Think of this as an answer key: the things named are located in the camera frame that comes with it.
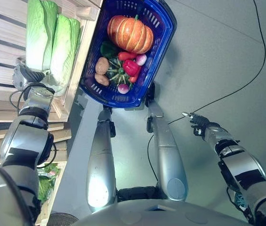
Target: green vegetable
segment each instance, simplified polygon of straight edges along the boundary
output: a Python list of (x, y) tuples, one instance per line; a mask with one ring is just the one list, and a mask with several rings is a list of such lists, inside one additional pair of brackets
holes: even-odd
[(46, 200), (49, 199), (50, 193), (54, 189), (55, 180), (60, 172), (60, 169), (57, 168), (56, 163), (53, 163), (38, 171), (40, 174), (47, 173), (50, 175), (50, 176), (39, 176), (38, 199), (41, 200), (42, 204), (44, 204), (44, 202), (46, 202)]
[(61, 96), (68, 86), (79, 33), (79, 21), (59, 15), (50, 65), (54, 82), (51, 81), (49, 84), (54, 86), (52, 88), (54, 88), (56, 96)]
[(50, 68), (58, 6), (52, 1), (29, 0), (27, 9), (26, 65), (35, 70), (47, 70)]
[(117, 47), (110, 41), (103, 41), (100, 46), (100, 53), (103, 57), (106, 58), (113, 58), (116, 57), (118, 54)]
[(131, 88), (132, 83), (129, 81), (130, 76), (125, 73), (122, 65), (123, 62), (117, 57), (109, 59), (109, 68), (106, 72), (106, 76), (115, 87), (118, 87), (119, 84), (128, 84)]

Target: concrete floor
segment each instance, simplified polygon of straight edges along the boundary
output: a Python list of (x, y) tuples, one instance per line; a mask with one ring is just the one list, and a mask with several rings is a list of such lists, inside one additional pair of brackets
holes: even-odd
[[(256, 2), (266, 40), (266, 1)], [(182, 111), (192, 112), (250, 81), (262, 64), (263, 46), (251, 0), (167, 0), (167, 3), (177, 18), (178, 28), (155, 81), (157, 101), (166, 120), (172, 121), (181, 117)], [(86, 108), (53, 210), (82, 218), (90, 214), (84, 182), (101, 106), (84, 96), (79, 99)], [(244, 90), (199, 113), (241, 140), (240, 145), (255, 155), (266, 171), (266, 64), (259, 77)], [(151, 136), (145, 129), (146, 118), (147, 108), (113, 111), (117, 141), (112, 139), (112, 147), (118, 189), (155, 185), (146, 153)], [(78, 125), (80, 118), (71, 119)], [(228, 201), (215, 153), (192, 134), (187, 119), (170, 127), (188, 177), (187, 202), (244, 219)], [(156, 169), (155, 157), (151, 144), (150, 158)]]

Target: blue basket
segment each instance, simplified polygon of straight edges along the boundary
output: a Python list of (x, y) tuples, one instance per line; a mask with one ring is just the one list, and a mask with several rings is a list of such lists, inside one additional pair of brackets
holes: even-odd
[[(154, 34), (154, 43), (146, 55), (138, 80), (126, 94), (120, 94), (113, 86), (104, 87), (94, 78), (95, 65), (101, 57), (100, 46), (108, 40), (107, 25), (115, 15), (135, 17), (147, 25)], [(83, 70), (82, 89), (93, 99), (110, 107), (137, 107), (143, 101), (148, 87), (155, 78), (161, 61), (177, 28), (176, 18), (164, 0), (106, 0), (103, 3), (95, 28), (88, 58)]]

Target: wire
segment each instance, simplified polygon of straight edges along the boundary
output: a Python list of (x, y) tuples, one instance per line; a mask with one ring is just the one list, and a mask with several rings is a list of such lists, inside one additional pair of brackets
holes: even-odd
[(15, 184), (14, 180), (11, 178), (11, 176), (0, 167), (0, 177), (5, 181), (6, 185), (10, 188), (12, 194), (14, 195), (18, 205), (19, 209), (21, 211), (21, 214), (23, 215), (24, 220), (30, 224), (33, 225), (33, 217), (32, 214), (26, 205), (26, 202), (18, 188), (18, 186)]
[(42, 169), (42, 168), (45, 168), (45, 167), (49, 166), (50, 164), (53, 163), (54, 159), (56, 158), (56, 156), (57, 156), (57, 147), (56, 147), (55, 143), (53, 143), (52, 145), (54, 147), (54, 155), (53, 155), (53, 158), (51, 159), (51, 161), (48, 164), (45, 164), (44, 166), (37, 167), (38, 169)]
[(229, 199), (229, 201), (231, 202), (231, 204), (234, 205), (235, 208), (236, 208), (238, 211), (241, 211), (241, 212), (243, 213), (243, 210), (241, 210), (241, 209), (239, 208), (239, 206), (238, 206), (236, 203), (233, 202), (231, 196), (229, 195), (229, 187), (226, 188), (226, 193), (227, 193), (228, 199)]
[(154, 173), (154, 176), (155, 176), (156, 180), (158, 181), (158, 178), (157, 178), (157, 176), (156, 176), (156, 173), (155, 173), (155, 171), (154, 171), (154, 169), (153, 169), (153, 166), (152, 166), (152, 163), (151, 163), (151, 160), (150, 160), (150, 157), (149, 157), (149, 145), (150, 145), (150, 142), (151, 142), (151, 140), (152, 140), (153, 137), (154, 137), (154, 135), (151, 136), (151, 138), (150, 138), (150, 140), (149, 140), (149, 142), (148, 142), (148, 148), (147, 148), (148, 151), (147, 151), (147, 153), (148, 153), (148, 160), (149, 160), (149, 163), (150, 163), (151, 169), (152, 169), (152, 171), (153, 171), (153, 173)]
[(14, 105), (14, 103), (11, 101), (12, 96), (13, 96), (14, 94), (16, 94), (16, 93), (18, 93), (18, 92), (22, 92), (22, 91), (23, 91), (23, 90), (17, 90), (17, 91), (12, 92), (12, 93), (9, 95), (9, 102), (10, 102), (11, 105), (14, 106), (14, 108), (17, 108), (17, 106)]
[[(217, 101), (219, 101), (219, 100), (222, 100), (222, 99), (224, 99), (224, 98), (227, 98), (227, 97), (229, 97), (229, 96), (231, 96), (231, 95), (233, 95), (233, 94), (239, 92), (240, 90), (242, 90), (242, 89), (244, 89), (245, 87), (247, 87), (248, 85), (250, 85), (250, 84), (251, 84), (251, 83), (252, 83), (252, 82), (253, 82), (253, 81), (259, 76), (259, 74), (261, 73), (261, 71), (262, 71), (262, 69), (263, 69), (263, 67), (264, 67), (264, 65), (265, 65), (265, 61), (266, 61), (266, 44), (265, 44), (265, 40), (264, 40), (264, 37), (263, 37), (263, 34), (262, 34), (262, 29), (261, 29), (261, 23), (260, 23), (260, 17), (259, 17), (259, 13), (258, 13), (257, 4), (256, 4), (255, 0), (253, 0), (253, 2), (254, 2), (254, 4), (255, 4), (255, 9), (256, 9), (256, 14), (257, 14), (257, 19), (258, 19), (258, 25), (259, 25), (259, 30), (260, 30), (260, 35), (261, 35), (262, 42), (263, 42), (263, 46), (264, 46), (264, 59), (263, 59), (263, 63), (262, 63), (262, 65), (261, 65), (261, 67), (260, 67), (258, 73), (256, 74), (255, 77), (253, 77), (249, 82), (247, 82), (247, 83), (246, 83), (244, 86), (242, 86), (241, 88), (239, 88), (239, 89), (237, 89), (236, 91), (233, 91), (233, 92), (231, 92), (231, 93), (229, 93), (229, 94), (227, 94), (227, 95), (225, 95), (225, 96), (223, 96), (223, 97), (221, 97), (221, 98), (219, 98), (219, 99), (217, 99), (217, 100), (214, 100), (214, 101), (212, 101), (212, 102), (209, 102), (208, 104), (206, 104), (206, 105), (204, 105), (204, 106), (202, 106), (202, 107), (196, 109), (195, 111), (193, 111), (193, 113), (195, 113), (195, 112), (197, 112), (197, 111), (200, 111), (201, 109), (203, 109), (203, 108), (205, 108), (205, 107), (207, 107), (207, 106), (209, 106), (209, 105), (211, 105), (211, 104), (213, 104), (213, 103), (215, 103), (215, 102), (217, 102)], [(176, 121), (178, 121), (178, 120), (180, 120), (180, 119), (183, 119), (183, 118), (185, 118), (185, 116), (180, 117), (180, 118), (178, 118), (178, 119), (175, 119), (175, 120), (169, 122), (168, 125), (170, 125), (170, 124), (172, 124), (173, 122), (176, 122)], [(150, 140), (149, 140), (149, 142), (148, 142), (148, 150), (147, 150), (147, 152), (148, 152), (148, 160), (149, 160), (149, 164), (150, 164), (150, 166), (151, 166), (151, 168), (152, 168), (152, 171), (153, 171), (153, 173), (154, 173), (154, 176), (155, 176), (155, 178), (156, 178), (156, 180), (157, 180), (157, 177), (156, 177), (155, 171), (154, 171), (154, 169), (153, 169), (153, 167), (152, 167), (152, 164), (151, 164), (151, 161), (150, 161), (150, 158), (149, 158), (149, 145), (150, 145), (150, 141), (151, 141), (152, 138), (153, 138), (153, 136), (150, 138)]]

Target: red bell pepper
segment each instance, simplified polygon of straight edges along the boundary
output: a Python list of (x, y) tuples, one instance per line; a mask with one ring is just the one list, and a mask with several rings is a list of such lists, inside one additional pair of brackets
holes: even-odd
[(137, 72), (135, 73), (134, 76), (129, 78), (129, 81), (132, 82), (132, 83), (135, 83), (137, 81), (137, 79), (138, 79), (138, 76), (139, 76), (140, 72), (141, 72), (141, 67), (139, 66)]
[(120, 52), (118, 53), (118, 59), (121, 60), (121, 61), (124, 61), (124, 60), (133, 60), (135, 59), (137, 56), (136, 53), (128, 53), (128, 52)]
[(123, 69), (130, 77), (136, 74), (139, 67), (133, 60), (125, 60), (123, 63)]

